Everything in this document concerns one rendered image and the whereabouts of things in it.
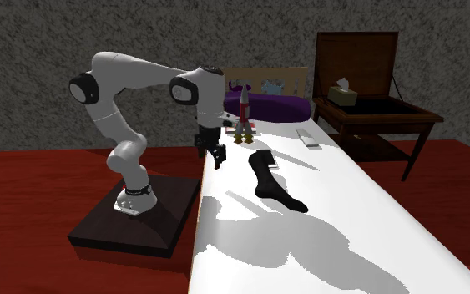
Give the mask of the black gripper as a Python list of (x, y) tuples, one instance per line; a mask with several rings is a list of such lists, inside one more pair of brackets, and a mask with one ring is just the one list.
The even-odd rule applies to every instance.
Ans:
[(210, 150), (214, 157), (214, 167), (216, 170), (226, 160), (226, 148), (223, 144), (219, 144), (219, 139), (220, 127), (207, 128), (200, 125), (194, 140), (194, 145), (198, 148), (198, 156), (200, 158), (205, 157), (205, 150)]

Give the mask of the flat pink and white book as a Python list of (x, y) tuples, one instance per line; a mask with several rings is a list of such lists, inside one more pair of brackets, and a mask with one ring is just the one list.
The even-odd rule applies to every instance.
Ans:
[[(250, 127), (251, 127), (251, 133), (256, 134), (257, 129), (255, 127), (255, 122), (250, 120), (249, 123), (250, 123)], [(233, 124), (231, 127), (226, 127), (225, 128), (225, 133), (226, 134), (235, 134), (236, 133), (236, 128), (237, 128), (237, 124)]]

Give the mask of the red and white toy rocket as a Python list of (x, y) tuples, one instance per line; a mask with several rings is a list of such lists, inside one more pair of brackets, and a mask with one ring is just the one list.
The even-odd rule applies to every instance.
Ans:
[(253, 142), (252, 127), (249, 121), (250, 106), (247, 87), (244, 86), (240, 95), (240, 114), (235, 126), (235, 143), (243, 142), (251, 144)]

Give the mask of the black sock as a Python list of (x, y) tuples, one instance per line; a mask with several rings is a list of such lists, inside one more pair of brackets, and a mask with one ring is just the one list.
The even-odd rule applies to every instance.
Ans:
[(249, 165), (257, 178), (255, 195), (261, 199), (276, 200), (289, 210), (306, 213), (308, 211), (307, 206), (291, 197), (275, 180), (270, 172), (265, 155), (264, 150), (257, 150), (248, 159)]

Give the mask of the purple cat figure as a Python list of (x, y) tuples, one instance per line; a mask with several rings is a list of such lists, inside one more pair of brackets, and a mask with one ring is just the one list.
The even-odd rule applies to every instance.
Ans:
[(232, 84), (232, 81), (230, 80), (228, 82), (228, 86), (229, 86), (229, 90), (230, 92), (242, 92), (244, 89), (246, 89), (248, 92), (251, 91), (252, 87), (249, 85), (249, 84), (240, 84), (240, 85), (236, 85), (234, 86)]

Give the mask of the light blue cat figure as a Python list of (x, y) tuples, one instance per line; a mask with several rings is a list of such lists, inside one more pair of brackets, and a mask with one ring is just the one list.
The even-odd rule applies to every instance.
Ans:
[(273, 84), (271, 81), (266, 80), (261, 86), (261, 92), (269, 95), (282, 95), (284, 87), (284, 84)]

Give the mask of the dark robot stand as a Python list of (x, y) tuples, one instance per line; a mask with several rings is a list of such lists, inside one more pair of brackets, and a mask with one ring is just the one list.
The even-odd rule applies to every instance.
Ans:
[(72, 246), (170, 258), (200, 190), (197, 179), (151, 175), (158, 202), (138, 216), (116, 211), (115, 187), (68, 234)]

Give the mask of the grey remote control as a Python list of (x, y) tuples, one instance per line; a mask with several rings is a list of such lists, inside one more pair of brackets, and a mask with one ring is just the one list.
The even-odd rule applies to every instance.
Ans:
[(305, 147), (318, 147), (319, 144), (316, 142), (315, 138), (309, 134), (304, 129), (296, 129), (296, 133), (300, 139), (300, 141), (304, 144)]

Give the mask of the white bed with wooden headboard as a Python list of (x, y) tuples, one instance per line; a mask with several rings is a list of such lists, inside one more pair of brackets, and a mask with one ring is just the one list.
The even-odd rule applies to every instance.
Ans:
[[(205, 160), (189, 294), (470, 294), (470, 270), (312, 120), (255, 127)], [(306, 213), (255, 195), (257, 150)]]

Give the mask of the beige tissue box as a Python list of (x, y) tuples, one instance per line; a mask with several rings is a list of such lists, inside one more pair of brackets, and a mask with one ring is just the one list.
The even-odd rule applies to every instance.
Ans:
[(327, 98), (339, 106), (354, 106), (357, 92), (350, 89), (346, 78), (341, 78), (336, 81), (336, 86), (329, 88)]

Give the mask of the wooden side table, open lid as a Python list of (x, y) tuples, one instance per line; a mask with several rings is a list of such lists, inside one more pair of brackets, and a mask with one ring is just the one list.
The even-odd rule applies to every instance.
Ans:
[[(405, 161), (405, 180), (434, 124), (444, 118), (390, 95), (397, 32), (319, 32), (313, 82), (313, 120), (337, 131), (331, 138), (356, 162)], [(357, 92), (353, 106), (328, 99), (338, 79)]]

